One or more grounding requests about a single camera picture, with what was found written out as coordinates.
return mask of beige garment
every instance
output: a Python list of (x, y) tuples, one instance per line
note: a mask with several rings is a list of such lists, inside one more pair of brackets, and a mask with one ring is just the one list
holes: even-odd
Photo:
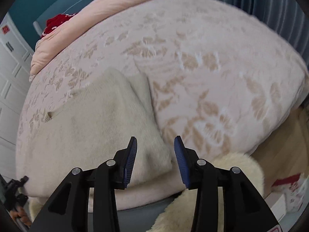
[(30, 81), (59, 52), (68, 47), (88, 29), (129, 7), (148, 0), (94, 0), (77, 15), (47, 34), (36, 44), (36, 51), (31, 61)]
[[(109, 66), (126, 76), (146, 73), (163, 140), (172, 145), (181, 135), (209, 161), (252, 153), (308, 92), (301, 56), (242, 10), (217, 0), (147, 1), (89, 29), (35, 77), (20, 115), (17, 178), (25, 175), (44, 112)], [(144, 205), (183, 189), (177, 167), (168, 175), (120, 191), (117, 206)]]
[(138, 141), (131, 186), (171, 170), (170, 151), (154, 122), (147, 77), (129, 80), (110, 68), (46, 115), (27, 154), (27, 190), (50, 196), (72, 168), (98, 167), (126, 148), (131, 136)]
[[(241, 168), (258, 192), (263, 195), (263, 171), (259, 164), (246, 155), (231, 153), (212, 161), (215, 167), (229, 170), (233, 166)], [(186, 190), (175, 199), (160, 214), (155, 224), (148, 232), (188, 232), (191, 230), (194, 208), (196, 202), (196, 190)], [(218, 188), (218, 232), (224, 230), (224, 201), (222, 188)]]

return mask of floral pattern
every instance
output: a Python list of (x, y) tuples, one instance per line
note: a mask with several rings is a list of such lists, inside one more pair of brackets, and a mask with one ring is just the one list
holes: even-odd
[(20, 116), (17, 177), (46, 113), (109, 66), (147, 74), (163, 139), (211, 160), (248, 152), (284, 120), (304, 61), (256, 18), (216, 0), (151, 0), (95, 25), (33, 80)]

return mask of brown floor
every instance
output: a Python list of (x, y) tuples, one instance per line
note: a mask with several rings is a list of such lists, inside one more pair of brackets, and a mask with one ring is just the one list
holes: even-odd
[(252, 154), (265, 174), (264, 197), (278, 178), (308, 173), (309, 132), (306, 110), (297, 109)]

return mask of bed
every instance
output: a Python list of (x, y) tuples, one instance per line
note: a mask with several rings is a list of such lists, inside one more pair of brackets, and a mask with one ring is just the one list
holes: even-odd
[[(56, 30), (64, 32), (74, 18)], [(27, 174), (25, 153), (46, 112), (109, 66), (126, 76), (146, 73), (163, 140), (172, 147), (181, 135), (207, 160), (253, 153), (308, 93), (301, 56), (256, 18), (216, 0), (147, 0), (100, 21), (35, 74), (20, 117), (17, 177)], [(28, 176), (27, 194), (48, 197)], [(156, 181), (117, 192), (117, 207), (183, 189), (174, 164)]]

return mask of fluffy cream rug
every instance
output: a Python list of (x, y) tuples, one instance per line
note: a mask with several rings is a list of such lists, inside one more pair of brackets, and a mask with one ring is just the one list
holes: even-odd
[[(251, 157), (239, 153), (230, 153), (212, 161), (215, 167), (230, 169), (233, 166), (241, 168), (252, 184), (263, 195), (264, 175), (261, 167)], [(185, 190), (160, 214), (155, 224), (148, 232), (190, 232), (197, 190)], [(218, 192), (218, 232), (224, 229), (223, 192)]]

